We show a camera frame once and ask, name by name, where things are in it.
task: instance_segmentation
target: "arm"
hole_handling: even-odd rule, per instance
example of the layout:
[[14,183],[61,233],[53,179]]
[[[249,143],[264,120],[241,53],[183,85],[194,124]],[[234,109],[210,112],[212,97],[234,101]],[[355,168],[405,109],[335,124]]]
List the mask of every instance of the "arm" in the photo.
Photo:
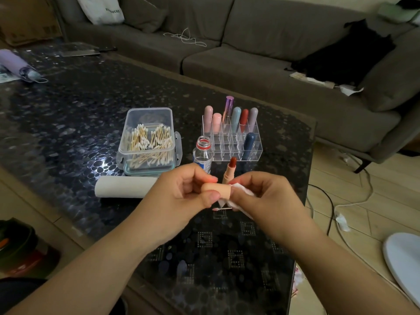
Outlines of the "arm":
[[328,314],[420,314],[414,304],[318,228],[286,178],[250,172],[230,183],[237,182],[259,197],[232,188],[231,200],[291,253]]
[[216,191],[198,194],[203,183],[216,181],[196,164],[162,174],[127,219],[7,315],[109,314],[146,254],[220,198]]

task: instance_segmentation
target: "table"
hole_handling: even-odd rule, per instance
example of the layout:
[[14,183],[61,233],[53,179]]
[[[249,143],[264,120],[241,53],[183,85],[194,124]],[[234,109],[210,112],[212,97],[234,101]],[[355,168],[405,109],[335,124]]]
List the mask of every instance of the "table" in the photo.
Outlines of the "table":
[[[192,162],[206,105],[223,111],[227,94],[258,107],[264,151],[255,170],[286,176],[305,202],[315,121],[118,55],[56,57],[83,44],[55,44],[19,54],[49,82],[0,85],[0,165],[99,239],[135,208],[135,199],[98,199],[101,175],[122,175],[115,155],[126,112],[170,107],[182,136],[182,164]],[[227,163],[213,163],[221,180]],[[188,314],[286,314],[294,260],[241,212],[204,210],[136,273]]]

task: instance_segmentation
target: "sofa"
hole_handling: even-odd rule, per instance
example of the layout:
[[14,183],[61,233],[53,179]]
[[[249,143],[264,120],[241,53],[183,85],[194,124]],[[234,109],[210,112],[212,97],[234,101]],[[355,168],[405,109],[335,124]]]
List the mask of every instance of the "sofa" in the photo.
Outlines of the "sofa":
[[[54,0],[69,41],[124,56],[314,117],[317,140],[381,163],[420,132],[420,29],[338,7],[287,0],[148,0],[168,10],[159,31],[92,25],[76,0]],[[291,62],[337,42],[365,19],[396,48],[346,96],[290,77]],[[181,34],[207,46],[164,36]]]

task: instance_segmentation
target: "wooden floor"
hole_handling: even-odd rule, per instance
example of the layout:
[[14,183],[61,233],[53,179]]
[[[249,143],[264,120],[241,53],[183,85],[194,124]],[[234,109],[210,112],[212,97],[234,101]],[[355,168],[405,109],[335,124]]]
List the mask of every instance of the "wooden floor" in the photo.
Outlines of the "wooden floor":
[[[356,164],[346,164],[337,150],[316,144],[310,183],[325,190],[335,205],[363,201],[369,193],[365,173],[352,171]],[[420,157],[394,155],[384,164],[368,166],[375,193],[362,205],[339,209],[346,217],[351,232],[344,233],[353,248],[378,271],[394,281],[382,257],[382,241],[395,232],[420,235]],[[0,168],[0,219],[16,217],[36,229],[38,235],[59,249],[63,257],[56,271],[67,265],[92,240],[60,217],[50,205],[33,194],[7,171]],[[309,187],[308,197],[314,207],[314,220],[325,232],[331,215],[328,198],[316,188]],[[345,247],[335,227],[330,237]],[[135,279],[125,291],[130,314],[141,314],[144,300],[135,293],[141,285]],[[324,315],[324,310],[311,286],[305,280],[292,299],[290,314]]]

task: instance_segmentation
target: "clear acrylic lipstick holder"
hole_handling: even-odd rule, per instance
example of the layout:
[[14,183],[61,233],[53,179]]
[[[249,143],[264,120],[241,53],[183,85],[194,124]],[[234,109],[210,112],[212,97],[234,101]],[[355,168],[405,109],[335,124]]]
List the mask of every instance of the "clear acrylic lipstick holder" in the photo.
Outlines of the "clear acrylic lipstick holder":
[[202,117],[201,132],[203,136],[210,137],[211,148],[214,152],[213,161],[229,161],[236,157],[238,161],[258,161],[263,153],[258,124],[255,122],[253,133],[255,141],[250,150],[244,150],[244,142],[249,133],[248,122],[245,125],[231,126],[231,118],[227,117],[225,123],[220,125],[219,132],[213,131],[213,123],[204,124]]

